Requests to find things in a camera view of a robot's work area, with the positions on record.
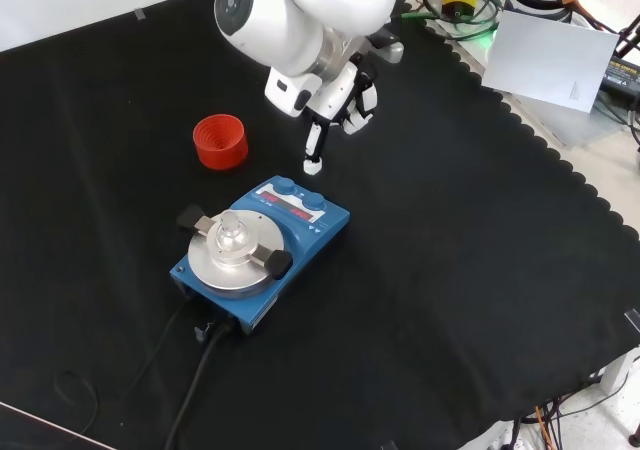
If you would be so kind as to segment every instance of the knob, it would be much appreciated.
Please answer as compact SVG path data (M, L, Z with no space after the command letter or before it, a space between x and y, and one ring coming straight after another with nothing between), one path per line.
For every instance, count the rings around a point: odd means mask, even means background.
M319 193L307 193L302 199L302 204L309 210L322 210L324 208L324 197Z
M290 178L280 177L273 183L273 189L280 195L293 195L296 191L296 186Z

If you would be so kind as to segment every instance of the red plastic cup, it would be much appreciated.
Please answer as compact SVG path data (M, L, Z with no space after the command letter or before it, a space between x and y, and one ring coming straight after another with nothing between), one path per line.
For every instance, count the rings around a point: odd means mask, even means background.
M244 125L231 115L212 115L202 120L193 130L198 158L212 170L229 170L240 165L249 146Z

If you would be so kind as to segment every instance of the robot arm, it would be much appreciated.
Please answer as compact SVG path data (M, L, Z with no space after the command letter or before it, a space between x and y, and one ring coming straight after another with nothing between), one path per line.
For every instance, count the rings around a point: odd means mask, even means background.
M267 98L292 117L309 109L312 127L304 165L307 173L321 168L320 153L330 126L340 126L351 134L371 119L376 90L354 61L358 61L358 54L364 56L369 51L367 37L386 23L394 3L215 0L216 22L225 38L253 60L271 67ZM393 45L396 48L387 59L397 63L402 55L398 45L402 44Z
M323 27L367 36L389 18L395 0L216 0L223 35L255 61L288 77L312 69Z

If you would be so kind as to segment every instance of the black fabric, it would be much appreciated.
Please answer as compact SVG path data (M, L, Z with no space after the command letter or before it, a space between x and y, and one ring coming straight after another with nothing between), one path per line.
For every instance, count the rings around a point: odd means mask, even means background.
M196 320L121 393L182 298L176 216L276 174L351 222L250 338L214 352L183 448L456 449L637 343L623 317L640 305L637 233L440 40L400 29L371 124L332 132L308 177L307 124L265 100L268 70L221 38L213 0L145 13L0 55L0 399L82 428L88 409L53 391L72 370L100 395L89 436L159 448ZM214 113L247 131L231 172L193 148Z

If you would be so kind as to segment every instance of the wire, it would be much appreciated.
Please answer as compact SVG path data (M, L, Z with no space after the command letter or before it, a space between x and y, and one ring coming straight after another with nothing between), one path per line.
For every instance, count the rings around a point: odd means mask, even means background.
M483 1L484 1L484 4L482 5L482 7L471 16L449 17L447 15L441 14L430 2L430 0L421 0L418 8L416 8L412 12L408 12L400 15L400 17L403 19L440 20L442 22L450 23L454 26L459 24L465 24L465 25L487 25L488 24L489 25L489 27L483 30L480 30L478 32L472 32L466 35L443 37L446 40L454 40L454 41L470 40L472 38L486 35L490 32L493 32L496 28L498 28L497 17L498 17L498 14L500 13L500 10L502 10L503 8L502 2L500 2L500 0L483 0ZM487 18L481 18L480 15L489 6L491 6L492 8L491 15ZM419 12L419 10L421 10L422 8L426 8L428 11Z
M556 422L558 424L558 440L559 440L560 450L564 450L562 447L562 430L560 429L560 412L556 414Z
M635 100L634 100L634 103L633 103L633 105L632 105L632 107L631 107L632 109L634 109L634 110L635 110L635 108L637 108L637 106L638 106L638 100L639 100L639 99L640 99L640 93L638 93L638 95L636 96L636 98L635 98ZM639 134L640 130L639 130L639 129L637 129L637 128L635 127L635 125L633 125L633 121L628 122L624 117L622 117L620 114L618 114L618 112L616 112L616 110L615 110L613 107L611 107L611 106L610 106L610 105L605 101L605 99L604 99L604 98L602 98L600 95L596 95L596 100L597 100L598 102L602 103L602 105L604 105L604 107L605 107L607 110L609 110L609 112L611 112L611 115L613 115L613 116L618 120L618 122L619 122L619 123L621 123L622 125L625 125L625 126L629 127L629 129L631 129L631 135L633 136L633 139L636 141L636 143L637 143L637 144L638 144L638 146L640 147L640 134Z
M547 416L547 406L545 405L543 408L544 408L545 424L547 425L547 427L551 428L551 434L553 436L553 441L556 444L556 448L558 450L562 450L562 445L560 445L558 443L558 437L556 436L556 430L553 428L553 419L551 417Z
M581 410L576 410L575 412L569 412L569 413L560 413L560 411L558 411L558 419L560 418L564 418L564 417L569 417L571 415L576 415L578 413L582 413L582 412L586 412L587 410L591 410L594 407L597 407L598 405L600 405L603 402L606 402L607 400L609 400L610 398L615 397L618 393L620 393L620 391L624 388L624 386L627 384L627 380L629 379L629 374L627 373L627 376L624 377L624 382L622 382L622 385L620 385L620 388L618 390L616 390L615 392L613 392L611 395L608 395L606 397L604 397L602 400L598 400L596 403L594 403L593 405L590 405L587 408L583 408Z
M176 418L173 421L173 424L171 425L171 430L169 432L169 435L167 436L167 441L165 442L164 450L173 450L176 433L178 432L178 428L180 428L180 423L182 422L182 419L184 418L184 415L189 408L189 404L191 403L193 394L195 393L196 387L198 386L200 377L202 377L202 373L204 371L204 367L207 363L207 360L209 359L209 355L215 348L218 341L222 337L224 337L227 333L229 333L231 329L232 329L232 325L229 322L225 321L220 326L218 326L218 328L216 328L216 330L214 331L213 335L211 335L209 343L207 343L207 346L204 349L204 352L202 353L202 357L200 357L200 363L198 363L198 367L196 368L196 371L193 374L193 377L191 379L191 384L189 385L189 390L187 390L187 394L184 397L184 400L182 401L180 410L178 410L178 414L176 415Z
M192 302L192 299L186 300L180 306L178 306L178 308L173 312L173 315L171 315L171 317L169 318L169 320L165 324L164 329L162 330L162 334L160 335L160 338L158 339L158 343L156 343L156 346L153 349L153 351L151 352L151 355L149 355L149 358L147 358L147 361L145 362L143 367L137 373L137 375L135 376L135 378L133 379L131 384L129 384L129 387L127 387L127 389L122 394L122 397L121 397L122 400L126 400L127 398L129 398L129 395L131 394L131 392L133 392L133 390L135 390L135 388L138 386L138 384L142 381L143 377L147 374L147 371L149 370L149 368L151 367L151 364L155 361L156 357L158 356L158 352L160 351L160 348L162 347L165 339L169 335L169 330L171 330L171 327L173 327L173 324L175 323L176 319L178 318L178 315L180 315L182 313L182 311L185 308L187 308L187 306L191 302Z
M538 417L538 424L540 425L542 436L544 437L544 440L547 442L547 445L549 445L549 448L551 448L551 450L556 450L556 447L554 447L553 443L551 443L551 439L549 438L549 434L547 433L546 428L544 428L544 425L542 423L542 417L540 416L540 409L537 406L536 406L536 417Z
M82 430L80 430L77 434L74 434L71 438L68 438L65 441L59 442L59 443L54 443L54 444L26 444L26 443L20 443L20 442L0 442L0 448L2 449L7 449L7 448L16 448L16 449L21 449L21 450L32 450L32 449L56 449L56 448L60 448L63 446L67 446L70 443L72 443L73 441L75 441L78 437L82 437L84 436L85 433L87 433L87 431L89 430L89 428L91 428L91 426L93 425L93 423L96 421L96 417L98 416L98 410L100 408L100 401L98 400L98 394L95 390L95 388L93 388L93 385L91 385L85 378L81 377L80 375L78 375L75 372L72 372L70 370L66 370L64 372L61 372L59 374L57 374L53 380L53 388L55 393L58 394L58 396L64 400L65 402L67 402L70 405L75 405L75 402L72 398L70 398L67 393L62 389L61 385L60 385L60 378L63 376L69 376L72 377L73 379L77 380L78 382L81 383L82 387L87 391L87 393L89 394L89 396L91 397L91 402L92 402L92 410L91 410L91 415L89 417L89 420L87 421L87 423L85 424L85 426L82 428Z

